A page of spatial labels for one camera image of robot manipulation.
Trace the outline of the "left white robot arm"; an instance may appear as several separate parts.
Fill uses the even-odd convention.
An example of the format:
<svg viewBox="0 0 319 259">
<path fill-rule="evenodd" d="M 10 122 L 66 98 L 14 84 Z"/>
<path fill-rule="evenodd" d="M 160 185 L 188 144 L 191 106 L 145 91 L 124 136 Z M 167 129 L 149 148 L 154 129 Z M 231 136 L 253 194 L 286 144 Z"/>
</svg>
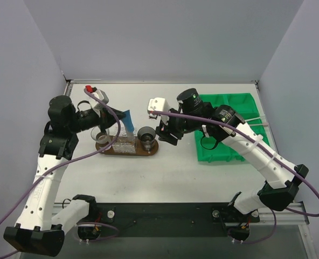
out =
<svg viewBox="0 0 319 259">
<path fill-rule="evenodd" d="M 56 216 L 52 215 L 61 179 L 78 144 L 78 133 L 96 126 L 106 130 L 126 117 L 124 112 L 92 98 L 90 109 L 76 110 L 70 97 L 51 99 L 49 122 L 40 141 L 37 172 L 24 209 L 13 227 L 6 227 L 4 239 L 17 251 L 55 257 L 61 251 L 65 235 L 80 221 L 98 218 L 96 199 L 76 195 Z"/>
</svg>

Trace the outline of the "black cylindrical cup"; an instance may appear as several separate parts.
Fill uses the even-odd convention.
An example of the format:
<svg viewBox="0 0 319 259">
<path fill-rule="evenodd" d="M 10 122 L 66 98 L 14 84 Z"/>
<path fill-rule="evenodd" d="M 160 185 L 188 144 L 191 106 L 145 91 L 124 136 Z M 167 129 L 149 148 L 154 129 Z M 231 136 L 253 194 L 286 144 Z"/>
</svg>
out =
<svg viewBox="0 0 319 259">
<path fill-rule="evenodd" d="M 150 152 L 155 144 L 156 132 L 152 127 L 141 127 L 137 132 L 137 138 L 144 150 Z"/>
</svg>

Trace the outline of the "blue white toothpaste tube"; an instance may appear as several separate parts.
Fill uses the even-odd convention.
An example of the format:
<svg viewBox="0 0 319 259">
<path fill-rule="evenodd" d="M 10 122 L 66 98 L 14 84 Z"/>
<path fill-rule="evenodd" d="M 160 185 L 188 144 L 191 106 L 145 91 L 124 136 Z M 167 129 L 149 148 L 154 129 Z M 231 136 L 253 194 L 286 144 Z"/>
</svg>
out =
<svg viewBox="0 0 319 259">
<path fill-rule="evenodd" d="M 125 117 L 122 119 L 127 137 L 132 140 L 134 138 L 134 125 L 131 119 L 130 110 L 124 111 Z"/>
</svg>

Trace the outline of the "clear acrylic organizer box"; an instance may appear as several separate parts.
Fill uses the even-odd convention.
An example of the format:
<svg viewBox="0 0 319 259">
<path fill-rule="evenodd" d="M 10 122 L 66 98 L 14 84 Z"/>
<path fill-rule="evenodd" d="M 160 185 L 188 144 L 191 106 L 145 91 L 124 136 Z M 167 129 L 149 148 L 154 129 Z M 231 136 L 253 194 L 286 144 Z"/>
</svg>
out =
<svg viewBox="0 0 319 259">
<path fill-rule="evenodd" d="M 115 153 L 135 154 L 136 138 L 134 133 L 128 131 L 121 132 L 117 140 L 113 143 L 112 148 Z"/>
</svg>

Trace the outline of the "pink toothbrush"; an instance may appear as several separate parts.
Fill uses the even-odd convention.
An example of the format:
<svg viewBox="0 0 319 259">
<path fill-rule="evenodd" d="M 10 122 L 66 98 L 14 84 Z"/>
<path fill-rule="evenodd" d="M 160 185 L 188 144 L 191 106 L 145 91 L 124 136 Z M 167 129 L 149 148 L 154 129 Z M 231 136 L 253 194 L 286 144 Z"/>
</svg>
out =
<svg viewBox="0 0 319 259">
<path fill-rule="evenodd" d="M 269 126 L 269 123 L 262 123 L 262 124 L 250 124 L 251 127 L 268 127 Z"/>
</svg>

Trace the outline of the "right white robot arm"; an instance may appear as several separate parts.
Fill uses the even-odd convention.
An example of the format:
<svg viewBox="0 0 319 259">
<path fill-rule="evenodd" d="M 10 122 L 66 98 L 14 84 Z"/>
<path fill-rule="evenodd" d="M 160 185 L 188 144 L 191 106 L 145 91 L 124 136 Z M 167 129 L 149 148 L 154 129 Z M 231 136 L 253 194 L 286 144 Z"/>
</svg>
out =
<svg viewBox="0 0 319 259">
<path fill-rule="evenodd" d="M 265 178 L 261 189 L 236 193 L 230 206 L 247 215 L 262 207 L 283 211 L 293 202 L 301 179 L 309 172 L 305 165 L 295 165 L 278 155 L 235 109 L 202 101 L 195 88 L 180 93 L 177 102 L 179 109 L 175 110 L 164 98 L 149 101 L 149 115 L 161 113 L 156 127 L 161 141 L 176 146 L 184 134 L 200 131 L 216 144 L 232 148 Z"/>
</svg>

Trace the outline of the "clear plastic cup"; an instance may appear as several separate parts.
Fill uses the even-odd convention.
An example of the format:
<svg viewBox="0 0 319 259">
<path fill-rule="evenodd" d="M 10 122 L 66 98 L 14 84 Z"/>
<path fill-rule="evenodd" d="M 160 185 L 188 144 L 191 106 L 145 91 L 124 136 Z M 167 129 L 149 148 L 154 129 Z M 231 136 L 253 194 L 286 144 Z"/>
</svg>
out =
<svg viewBox="0 0 319 259">
<path fill-rule="evenodd" d="M 96 150 L 99 150 L 107 146 L 112 141 L 109 129 L 102 131 L 98 126 L 94 127 L 91 130 L 91 138 L 95 141 Z"/>
</svg>

